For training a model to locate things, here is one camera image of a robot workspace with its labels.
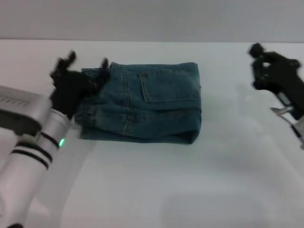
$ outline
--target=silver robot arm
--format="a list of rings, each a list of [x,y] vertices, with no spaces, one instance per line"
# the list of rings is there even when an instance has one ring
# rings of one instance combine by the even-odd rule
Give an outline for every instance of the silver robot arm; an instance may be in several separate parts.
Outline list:
[[[72,52],[51,74],[51,98],[0,86],[0,127],[18,142],[0,171],[0,228],[23,228],[30,204],[64,139],[82,98],[96,94],[110,77],[105,59],[96,78],[69,71]]]

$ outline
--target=back pocket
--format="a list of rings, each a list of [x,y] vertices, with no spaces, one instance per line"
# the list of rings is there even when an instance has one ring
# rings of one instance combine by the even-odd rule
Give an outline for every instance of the back pocket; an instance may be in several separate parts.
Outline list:
[[[200,95],[200,84],[187,71],[158,70],[139,77],[146,102],[196,100]]]

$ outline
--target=green led light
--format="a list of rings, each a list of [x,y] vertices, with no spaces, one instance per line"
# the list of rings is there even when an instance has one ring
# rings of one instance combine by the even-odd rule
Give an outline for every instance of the green led light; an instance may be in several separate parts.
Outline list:
[[[62,139],[59,143],[59,146],[62,146],[64,142],[65,142],[65,139]]]

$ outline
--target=jeans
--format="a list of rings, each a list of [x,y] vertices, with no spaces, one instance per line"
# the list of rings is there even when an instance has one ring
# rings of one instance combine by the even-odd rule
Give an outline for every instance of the jeans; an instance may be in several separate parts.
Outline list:
[[[98,68],[82,69],[95,77]],[[99,94],[81,103],[81,138],[138,143],[186,143],[201,125],[200,75],[195,63],[120,65]]]

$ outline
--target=white table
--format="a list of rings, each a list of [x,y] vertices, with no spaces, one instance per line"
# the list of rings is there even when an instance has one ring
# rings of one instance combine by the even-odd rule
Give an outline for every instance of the white table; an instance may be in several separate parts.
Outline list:
[[[304,62],[304,44],[264,44]],[[0,85],[52,91],[57,57],[74,69],[196,62],[202,127],[193,145],[98,142],[71,129],[33,200],[31,228],[302,228],[304,151],[280,106],[251,87],[249,43],[0,41]],[[15,143],[1,130],[1,163]]]

